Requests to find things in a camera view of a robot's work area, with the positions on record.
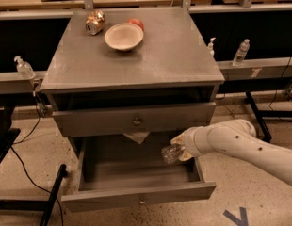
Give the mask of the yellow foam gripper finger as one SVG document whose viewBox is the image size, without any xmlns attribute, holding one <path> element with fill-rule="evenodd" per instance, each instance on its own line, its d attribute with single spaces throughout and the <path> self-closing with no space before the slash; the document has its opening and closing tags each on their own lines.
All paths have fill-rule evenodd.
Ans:
<svg viewBox="0 0 292 226">
<path fill-rule="evenodd" d="M 174 137 L 171 141 L 170 141 L 171 145 L 184 145 L 185 144 L 185 135 L 184 134 L 180 134 L 176 137 Z"/>
<path fill-rule="evenodd" d="M 191 159 L 192 158 L 192 155 L 188 152 L 188 151 L 184 151 L 179 157 L 178 157 L 178 159 L 180 160 L 180 161 L 187 161 L 187 160 L 189 160 L 189 159 Z"/>
</svg>

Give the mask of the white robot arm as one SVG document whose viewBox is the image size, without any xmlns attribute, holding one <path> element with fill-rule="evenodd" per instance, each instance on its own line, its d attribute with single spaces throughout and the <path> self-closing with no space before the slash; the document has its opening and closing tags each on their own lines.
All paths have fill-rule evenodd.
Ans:
<svg viewBox="0 0 292 226">
<path fill-rule="evenodd" d="M 223 121 L 191 127 L 170 141 L 183 152 L 182 161 L 208 153 L 223 153 L 246 161 L 292 186 L 292 150 L 256 138 L 254 126 L 246 120 Z"/>
</svg>

